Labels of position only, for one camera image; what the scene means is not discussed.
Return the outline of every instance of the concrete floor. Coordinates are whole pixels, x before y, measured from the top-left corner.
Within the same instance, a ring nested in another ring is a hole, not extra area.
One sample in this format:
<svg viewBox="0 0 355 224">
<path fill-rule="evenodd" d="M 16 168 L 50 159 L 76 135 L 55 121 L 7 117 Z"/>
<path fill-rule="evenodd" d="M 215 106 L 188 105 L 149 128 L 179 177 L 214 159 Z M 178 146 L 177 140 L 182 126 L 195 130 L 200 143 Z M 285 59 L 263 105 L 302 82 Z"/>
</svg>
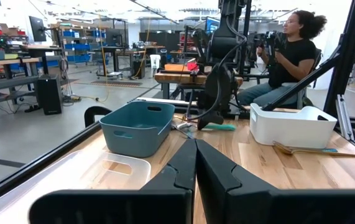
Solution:
<svg viewBox="0 0 355 224">
<path fill-rule="evenodd" d="M 84 98 L 81 102 L 72 106 L 64 106 L 63 113 L 58 115 L 45 116 L 42 110 L 32 113 L 24 113 L 23 106 L 16 114 L 6 114 L 0 110 L 0 159 L 21 163 L 28 163 L 33 159 L 49 152 L 76 133 L 85 128 L 83 113 L 94 105 L 105 106 L 111 110 L 116 110 L 129 100 L 138 97 L 153 97 L 160 91 L 160 85 L 151 78 L 144 78 L 132 82 L 141 82 L 137 88 L 89 85 L 97 80 L 94 66 L 80 65 L 78 68 L 71 66 L 70 78 L 78 79 L 71 84 L 74 94 L 79 96 L 98 97 L 104 103 L 95 102 L 92 99 Z M 256 81 L 245 82 L 243 88 L 253 86 Z M 320 108 L 326 98 L 326 90 L 308 89 L 308 97 Z M 349 87 L 346 91 L 346 99 L 351 116 L 355 116 L 355 86 Z M 26 97 L 24 103 L 35 102 L 35 98 Z M 7 103 L 0 103 L 0 106 L 7 108 Z M 17 170 L 15 167 L 0 165 L 0 180 L 11 175 Z"/>
</svg>

